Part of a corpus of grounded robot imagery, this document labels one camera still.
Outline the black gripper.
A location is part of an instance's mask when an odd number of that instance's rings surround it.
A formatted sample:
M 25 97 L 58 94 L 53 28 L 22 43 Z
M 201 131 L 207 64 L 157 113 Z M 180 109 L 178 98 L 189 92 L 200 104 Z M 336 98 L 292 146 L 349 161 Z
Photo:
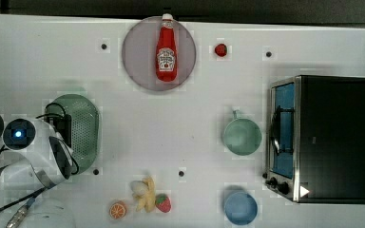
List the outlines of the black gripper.
M 71 116 L 66 114 L 64 117 L 48 116 L 46 121 L 59 132 L 67 146 L 71 146 Z

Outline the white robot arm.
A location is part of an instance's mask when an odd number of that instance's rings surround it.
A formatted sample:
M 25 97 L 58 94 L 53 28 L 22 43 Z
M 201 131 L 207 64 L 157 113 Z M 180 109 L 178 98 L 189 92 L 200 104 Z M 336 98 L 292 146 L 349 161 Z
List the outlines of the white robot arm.
M 0 167 L 0 191 L 5 184 L 27 193 L 0 207 L 0 213 L 17 206 L 5 228 L 18 228 L 38 197 L 80 171 L 73 150 L 55 126 L 38 118 L 17 118 L 4 126 L 4 152 L 16 153 L 20 161 Z

